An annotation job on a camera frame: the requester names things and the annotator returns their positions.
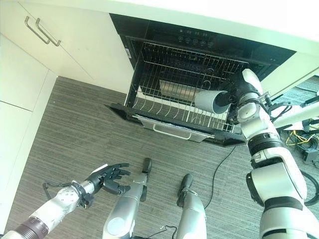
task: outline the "dishwasher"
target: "dishwasher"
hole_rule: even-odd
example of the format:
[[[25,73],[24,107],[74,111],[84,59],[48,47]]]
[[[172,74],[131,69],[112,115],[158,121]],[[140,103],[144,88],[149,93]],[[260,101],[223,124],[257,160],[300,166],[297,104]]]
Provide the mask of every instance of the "dishwasher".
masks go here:
[[[124,105],[110,108],[125,120],[183,140],[223,147],[244,144],[235,106],[213,114],[196,108],[196,95],[221,90],[229,76],[246,68],[262,80],[294,54],[246,39],[110,15],[135,69]],[[270,61],[265,55],[272,52]]]

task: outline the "cabinet door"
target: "cabinet door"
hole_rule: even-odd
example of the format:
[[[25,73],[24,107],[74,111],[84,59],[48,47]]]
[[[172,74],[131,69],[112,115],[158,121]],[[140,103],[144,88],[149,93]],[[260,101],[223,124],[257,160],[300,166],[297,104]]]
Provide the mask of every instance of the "cabinet door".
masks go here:
[[[15,191],[11,195],[7,194],[10,191],[7,190],[9,179],[31,115],[30,111],[0,102],[0,195],[2,195],[0,199],[0,233],[3,233],[10,212],[6,203],[7,197],[15,195]]]
[[[133,68],[106,12],[22,2],[92,77],[87,83],[127,93]]]
[[[0,34],[0,101],[33,111],[48,69]]]
[[[44,66],[51,69],[56,75],[80,81],[90,81],[90,76],[62,46],[56,47],[52,43],[43,43],[25,26],[24,20],[26,16],[30,17],[28,21],[29,25],[33,29],[36,29],[35,18],[33,18],[19,2],[0,1],[1,33]]]

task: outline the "robot leg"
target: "robot leg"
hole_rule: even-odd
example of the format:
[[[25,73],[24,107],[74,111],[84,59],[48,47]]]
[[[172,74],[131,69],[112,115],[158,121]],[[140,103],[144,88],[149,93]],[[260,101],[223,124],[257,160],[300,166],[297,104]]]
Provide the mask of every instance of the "robot leg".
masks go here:
[[[181,184],[177,205],[183,207],[178,225],[176,239],[206,239],[206,214],[204,206],[197,193],[190,190],[192,183],[187,174]]]
[[[103,227],[103,239],[130,239],[133,236],[135,216],[140,201],[146,199],[147,178],[152,161],[144,160],[142,173],[131,183],[131,189],[124,193],[108,216]]]

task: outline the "white cup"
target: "white cup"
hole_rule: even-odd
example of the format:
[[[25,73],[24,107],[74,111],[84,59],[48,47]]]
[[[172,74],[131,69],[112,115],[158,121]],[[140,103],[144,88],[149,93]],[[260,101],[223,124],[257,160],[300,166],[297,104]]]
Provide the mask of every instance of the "white cup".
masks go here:
[[[228,110],[229,105],[218,106],[215,99],[219,94],[224,93],[226,93],[226,91],[201,91],[195,96],[195,106],[203,111],[223,114]]]

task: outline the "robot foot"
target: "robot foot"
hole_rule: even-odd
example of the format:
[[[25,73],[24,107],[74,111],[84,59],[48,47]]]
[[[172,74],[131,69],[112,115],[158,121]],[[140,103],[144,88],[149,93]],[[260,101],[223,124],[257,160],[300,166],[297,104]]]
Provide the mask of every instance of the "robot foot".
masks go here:
[[[183,207],[184,206],[184,199],[186,197],[187,189],[189,189],[193,183],[194,177],[192,174],[188,173],[184,176],[180,188],[178,190],[177,196],[178,200],[176,202],[178,207]]]
[[[149,180],[149,174],[151,172],[151,168],[152,168],[152,160],[150,158],[145,158],[144,162],[143,162],[143,169],[142,169],[142,173],[147,174],[148,179]],[[143,186],[143,192],[140,198],[141,202],[145,202],[146,200],[146,196],[147,196],[147,192],[148,192],[148,188],[147,186]]]

